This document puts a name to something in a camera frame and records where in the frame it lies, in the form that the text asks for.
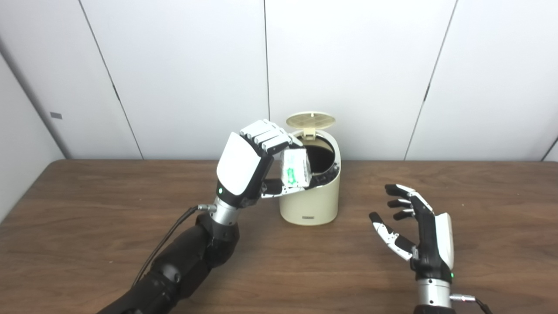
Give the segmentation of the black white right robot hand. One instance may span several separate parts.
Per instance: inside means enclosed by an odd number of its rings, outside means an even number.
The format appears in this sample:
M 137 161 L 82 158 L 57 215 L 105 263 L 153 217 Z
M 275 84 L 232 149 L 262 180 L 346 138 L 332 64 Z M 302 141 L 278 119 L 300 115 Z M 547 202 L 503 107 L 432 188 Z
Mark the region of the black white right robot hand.
M 384 188 L 388 195 L 397 197 L 388 202 L 388 207 L 403 209 L 393 218 L 396 221 L 406 218 L 416 220 L 419 242 L 415 244 L 395 232 L 377 212 L 372 212 L 369 218 L 379 237 L 393 252 L 410 262 L 416 280 L 442 280 L 451 284 L 454 278 L 454 243 L 449 214 L 435 215 L 431 205 L 411 187 L 386 184 Z

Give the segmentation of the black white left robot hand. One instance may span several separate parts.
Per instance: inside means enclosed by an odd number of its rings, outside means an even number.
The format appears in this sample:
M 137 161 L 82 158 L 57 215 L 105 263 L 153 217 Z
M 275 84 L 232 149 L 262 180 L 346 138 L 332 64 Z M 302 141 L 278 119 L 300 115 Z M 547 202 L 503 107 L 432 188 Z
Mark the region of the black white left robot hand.
M 234 208 L 304 191 L 312 181 L 302 141 L 266 119 L 230 134 L 217 177 L 218 199 Z

